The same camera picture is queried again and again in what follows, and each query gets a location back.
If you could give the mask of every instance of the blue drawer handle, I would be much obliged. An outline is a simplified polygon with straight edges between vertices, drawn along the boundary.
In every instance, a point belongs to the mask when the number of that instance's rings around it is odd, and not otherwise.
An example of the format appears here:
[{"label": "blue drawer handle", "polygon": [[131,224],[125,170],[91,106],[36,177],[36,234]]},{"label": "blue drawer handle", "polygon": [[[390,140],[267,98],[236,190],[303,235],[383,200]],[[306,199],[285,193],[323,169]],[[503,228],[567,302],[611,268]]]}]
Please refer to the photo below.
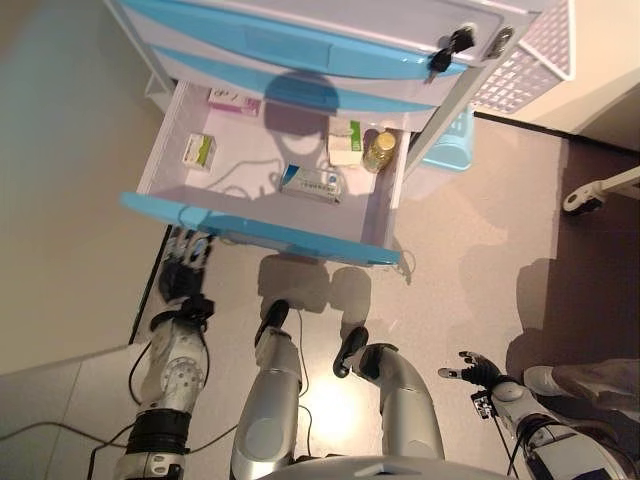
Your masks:
[{"label": "blue drawer handle", "polygon": [[291,75],[274,75],[252,68],[218,62],[209,58],[177,52],[152,45],[162,55],[199,70],[207,75],[242,88],[253,90],[268,99],[327,112],[338,109],[357,112],[426,112],[433,105],[405,102],[393,98],[378,97],[366,93],[335,88],[325,81],[315,83],[294,78]]},{"label": "blue drawer handle", "polygon": [[[120,1],[192,38],[287,68],[391,80],[425,79],[428,74],[427,54],[211,7],[164,0]],[[457,75],[465,69],[464,64],[452,63],[440,75]]]},{"label": "blue drawer handle", "polygon": [[242,239],[244,243],[294,255],[359,265],[395,265],[400,260],[400,253],[394,250],[227,215],[152,195],[125,192],[120,196],[120,202],[166,223],[214,235],[226,235]]}]

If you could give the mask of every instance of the sneaker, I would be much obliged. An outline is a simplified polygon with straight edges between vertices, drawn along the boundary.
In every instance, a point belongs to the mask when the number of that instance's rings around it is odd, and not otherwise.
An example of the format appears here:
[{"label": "sneaker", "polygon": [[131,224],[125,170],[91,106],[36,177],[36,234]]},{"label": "sneaker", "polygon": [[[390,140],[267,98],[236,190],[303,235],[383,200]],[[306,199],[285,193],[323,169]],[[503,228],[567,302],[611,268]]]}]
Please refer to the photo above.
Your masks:
[{"label": "sneaker", "polygon": [[529,390],[538,395],[546,397],[557,397],[559,395],[572,397],[570,393],[560,388],[560,385],[551,376],[553,367],[531,367],[524,371],[524,384]]}]

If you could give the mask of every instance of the bottle cap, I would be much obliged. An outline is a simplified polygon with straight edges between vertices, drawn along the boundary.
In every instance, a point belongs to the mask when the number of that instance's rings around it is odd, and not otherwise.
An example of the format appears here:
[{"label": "bottle cap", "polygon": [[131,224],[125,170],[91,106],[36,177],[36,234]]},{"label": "bottle cap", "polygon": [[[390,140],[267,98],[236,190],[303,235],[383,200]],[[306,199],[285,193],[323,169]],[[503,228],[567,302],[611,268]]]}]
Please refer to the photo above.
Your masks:
[{"label": "bottle cap", "polygon": [[384,152],[393,150],[396,146],[396,137],[392,133],[383,132],[376,138],[376,146]]}]

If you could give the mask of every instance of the gray pants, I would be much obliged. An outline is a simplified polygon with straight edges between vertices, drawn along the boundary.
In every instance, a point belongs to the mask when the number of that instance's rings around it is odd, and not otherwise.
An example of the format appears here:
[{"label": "gray pants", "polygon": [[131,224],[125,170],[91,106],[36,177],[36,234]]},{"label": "gray pants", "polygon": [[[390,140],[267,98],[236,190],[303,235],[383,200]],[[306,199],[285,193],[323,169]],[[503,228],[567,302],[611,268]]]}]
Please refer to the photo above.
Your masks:
[{"label": "gray pants", "polygon": [[640,422],[640,359],[561,365],[553,367],[551,376],[571,395],[589,400],[598,408],[619,410]]}]

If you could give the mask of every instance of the blue basket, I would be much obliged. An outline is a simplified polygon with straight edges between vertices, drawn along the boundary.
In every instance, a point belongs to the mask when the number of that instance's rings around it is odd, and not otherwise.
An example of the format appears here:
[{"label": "blue basket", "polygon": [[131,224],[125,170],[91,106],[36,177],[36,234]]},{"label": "blue basket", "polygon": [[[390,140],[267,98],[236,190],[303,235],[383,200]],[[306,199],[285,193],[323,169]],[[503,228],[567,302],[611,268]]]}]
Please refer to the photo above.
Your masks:
[{"label": "blue basket", "polygon": [[473,110],[465,108],[429,149],[422,162],[462,172],[473,155]]}]

